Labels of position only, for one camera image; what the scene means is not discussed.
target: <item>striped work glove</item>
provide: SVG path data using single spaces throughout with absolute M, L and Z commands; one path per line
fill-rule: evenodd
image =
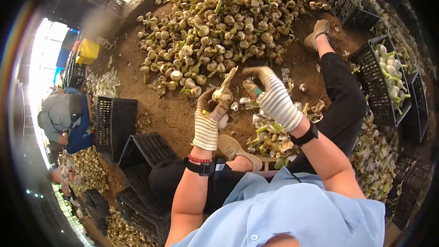
M 295 129 L 302 120 L 303 114 L 294 106 L 285 85 L 273 70 L 267 66 L 249 67 L 242 73 L 255 74 L 264 84 L 265 91 L 256 100 L 264 113 L 269 114 L 285 131 L 290 132 Z
M 229 102 L 216 104 L 211 100 L 213 92 L 216 88 L 205 91 L 199 98 L 197 110 L 195 112 L 195 137 L 192 141 L 194 145 L 209 151 L 215 151 L 218 147 L 218 123 L 226 114 L 230 107 Z M 203 110 L 211 111 L 213 106 L 215 109 L 209 114 L 203 114 Z

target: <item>beige sneaker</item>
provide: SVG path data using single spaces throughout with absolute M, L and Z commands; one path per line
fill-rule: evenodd
M 262 161 L 257 156 L 244 151 L 241 145 L 239 145 L 238 140 L 229 135 L 221 134 L 219 136 L 218 148 L 230 161 L 236 156 L 247 158 L 253 164 L 253 172 L 262 169 Z
M 310 35 L 308 35 L 303 41 L 304 45 L 310 51 L 317 51 L 316 37 L 320 34 L 326 34 L 329 39 L 330 29 L 331 24 L 329 23 L 329 21 L 325 19 L 317 20 L 316 24 L 314 25 L 314 31 Z

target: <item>yellow bucket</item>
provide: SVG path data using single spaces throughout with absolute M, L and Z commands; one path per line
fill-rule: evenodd
M 78 47 L 78 54 L 76 55 L 76 63 L 78 64 L 93 64 L 99 53 L 100 45 L 92 40 L 84 38 Z

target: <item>red bead bracelet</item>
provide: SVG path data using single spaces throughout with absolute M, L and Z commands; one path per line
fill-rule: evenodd
M 193 157 L 191 157 L 190 156 L 190 154 L 189 155 L 187 155 L 188 156 L 188 158 L 189 158 L 189 160 L 190 161 L 193 161 L 193 162 L 198 162 L 198 163 L 210 163 L 210 159 L 197 159 L 197 158 L 193 158 Z

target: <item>light blue shirt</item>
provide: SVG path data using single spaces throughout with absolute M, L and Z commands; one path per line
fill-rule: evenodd
M 268 183 L 246 173 L 224 205 L 173 247 L 257 247 L 277 234 L 301 247 L 382 247 L 385 206 L 326 191 L 321 179 L 283 167 Z

